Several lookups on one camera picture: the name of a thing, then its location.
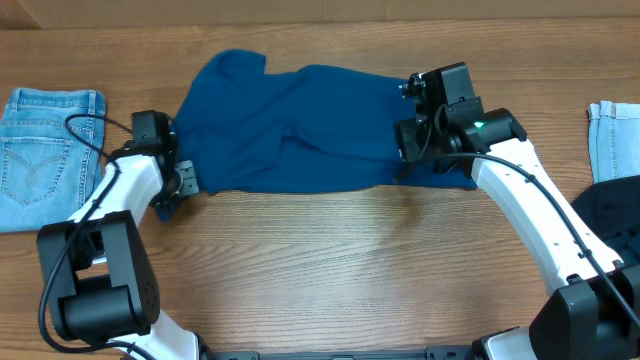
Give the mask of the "blue polo shirt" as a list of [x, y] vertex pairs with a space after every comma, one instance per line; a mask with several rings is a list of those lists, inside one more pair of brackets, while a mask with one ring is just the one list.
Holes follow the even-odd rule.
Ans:
[[316, 194], [394, 184], [394, 125], [415, 116], [399, 78], [308, 65], [269, 74], [231, 49], [197, 74], [175, 115], [180, 160], [201, 191]]

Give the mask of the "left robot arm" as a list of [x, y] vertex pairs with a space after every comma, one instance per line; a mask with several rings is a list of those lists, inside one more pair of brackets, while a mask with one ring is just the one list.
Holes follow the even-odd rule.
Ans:
[[58, 352], [117, 349], [127, 359], [213, 356], [198, 334], [162, 310], [139, 233], [147, 208], [172, 216], [199, 191], [192, 163], [177, 159], [170, 122], [154, 110], [133, 114], [131, 140], [106, 155], [104, 178], [90, 199], [66, 221], [38, 232], [45, 281], [38, 326]]

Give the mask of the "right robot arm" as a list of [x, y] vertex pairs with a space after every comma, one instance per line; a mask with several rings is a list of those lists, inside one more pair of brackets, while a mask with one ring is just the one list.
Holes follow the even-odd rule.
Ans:
[[574, 211], [539, 161], [526, 130], [504, 108], [485, 111], [468, 68], [456, 63], [414, 73], [401, 85], [415, 116], [395, 124], [407, 178], [431, 163], [459, 167], [501, 209], [532, 256], [548, 300], [527, 327], [428, 358], [636, 359], [639, 269], [626, 264]]

